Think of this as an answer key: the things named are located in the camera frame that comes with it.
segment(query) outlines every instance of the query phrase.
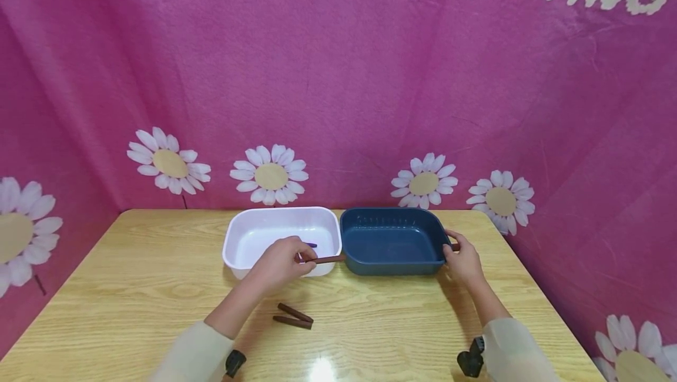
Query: white daisy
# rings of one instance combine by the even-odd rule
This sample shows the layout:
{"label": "white daisy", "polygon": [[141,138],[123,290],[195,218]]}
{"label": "white daisy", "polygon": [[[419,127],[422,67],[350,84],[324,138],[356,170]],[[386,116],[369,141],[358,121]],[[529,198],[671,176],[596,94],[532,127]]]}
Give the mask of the white daisy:
{"label": "white daisy", "polygon": [[442,202],[440,194],[451,194],[453,187],[458,185],[458,179],[450,176],[455,165],[444,166],[444,155],[429,152],[423,161],[414,158],[411,160],[411,170],[401,170],[397,178],[391,182],[397,190],[390,194],[400,200],[400,207],[420,207],[428,209],[430,204],[438,205]]}
{"label": "white daisy", "polygon": [[130,142],[128,157],[141,166],[139,173],[155,177],[155,186],[167,187],[173,194],[195,194],[195,189],[204,191],[202,182],[209,182],[211,167],[204,163],[195,163],[195,150],[180,150],[179,141],[173,135],[165,135],[160,128],[153,127],[153,134],[139,129],[136,136],[143,143]]}
{"label": "white daisy", "polygon": [[250,199],[254,203],[271,206],[277,203],[285,205],[297,199],[298,194],[306,190],[299,182],[308,179],[304,172],[306,163],[294,160],[294,150],[285,146],[273,145],[268,151],[264,146],[244,152],[246,160],[237,160],[230,171],[230,177],[242,181],[237,185],[240,192],[253,191]]}
{"label": "white daisy", "polygon": [[0,297],[9,285],[21,287],[33,275],[31,265],[45,263],[59,240],[61,217],[45,217],[56,200],[28,182],[21,190],[13,177],[0,182]]}
{"label": "white daisy", "polygon": [[645,321],[639,330],[628,316],[606,318],[606,334],[595,333],[595,341],[604,358],[594,364],[609,382],[677,381],[677,344],[663,346],[658,327]]}
{"label": "white daisy", "polygon": [[535,212],[535,205],[529,201],[534,189],[523,177],[512,181],[512,172],[493,171],[491,180],[479,180],[468,190],[474,194],[466,203],[474,204],[473,210],[480,210],[489,216],[502,234],[517,234],[517,223],[529,224],[529,216]]}

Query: brown stick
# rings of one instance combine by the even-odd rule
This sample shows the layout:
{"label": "brown stick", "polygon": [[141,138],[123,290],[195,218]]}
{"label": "brown stick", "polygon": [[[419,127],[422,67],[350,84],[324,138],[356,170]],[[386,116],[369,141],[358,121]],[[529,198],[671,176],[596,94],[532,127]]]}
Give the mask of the brown stick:
{"label": "brown stick", "polygon": [[311,323],[313,322],[313,318],[310,316],[303,314],[302,312],[287,306],[285,303],[279,303],[277,305],[277,308],[280,309],[281,311],[284,311],[286,314],[291,314],[294,316],[296,319],[304,320],[304,321],[310,321]]}
{"label": "brown stick", "polygon": [[288,324],[288,325],[291,325],[291,326],[297,327],[297,328],[303,328],[303,329],[312,329],[313,328],[312,321],[292,319],[292,318],[288,318],[288,317],[285,317],[285,316],[273,316],[273,320],[279,321],[280,323]]}
{"label": "brown stick", "polygon": [[322,264],[322,263],[343,262],[344,260],[346,260],[346,255],[339,254],[338,256],[320,257],[319,259],[308,260],[308,262],[316,262],[317,264]]}

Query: person's right hand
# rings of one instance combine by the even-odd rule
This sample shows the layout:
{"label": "person's right hand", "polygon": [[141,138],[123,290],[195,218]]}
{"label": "person's right hand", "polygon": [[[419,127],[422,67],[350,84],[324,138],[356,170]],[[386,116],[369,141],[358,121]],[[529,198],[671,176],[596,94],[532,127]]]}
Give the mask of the person's right hand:
{"label": "person's right hand", "polygon": [[451,278],[459,280],[466,287],[469,284],[484,280],[480,255],[477,254],[475,247],[473,247],[465,236],[458,232],[454,232],[450,229],[445,229],[444,231],[447,235],[451,236],[451,238],[457,240],[460,247],[459,252],[454,253],[449,244],[442,246]]}

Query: beige sleeve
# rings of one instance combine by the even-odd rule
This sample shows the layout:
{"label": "beige sleeve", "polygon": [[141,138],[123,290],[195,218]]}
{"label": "beige sleeve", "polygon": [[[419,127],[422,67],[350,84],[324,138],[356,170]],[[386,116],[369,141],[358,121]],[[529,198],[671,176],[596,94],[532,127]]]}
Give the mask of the beige sleeve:
{"label": "beige sleeve", "polygon": [[484,363],[495,382],[558,382],[552,364],[529,329],[516,319],[484,327]]}
{"label": "beige sleeve", "polygon": [[151,382],[221,382],[233,341],[198,321],[174,341]]}

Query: wood grain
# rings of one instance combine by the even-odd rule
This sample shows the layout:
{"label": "wood grain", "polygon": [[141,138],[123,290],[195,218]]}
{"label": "wood grain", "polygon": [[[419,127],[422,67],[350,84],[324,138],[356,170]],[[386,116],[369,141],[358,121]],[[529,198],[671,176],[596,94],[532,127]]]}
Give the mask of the wood grain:
{"label": "wood grain", "polygon": [[[2,381],[139,381],[173,339],[236,283],[221,252],[237,212],[121,214],[0,365]],[[494,226],[480,212],[435,212],[475,243],[508,310],[529,327],[562,381],[603,382],[592,361]],[[277,324],[293,304],[312,330]],[[294,282],[250,317],[236,348],[239,381],[489,381],[455,363],[481,333],[471,299],[436,277],[359,277],[338,263]]]}

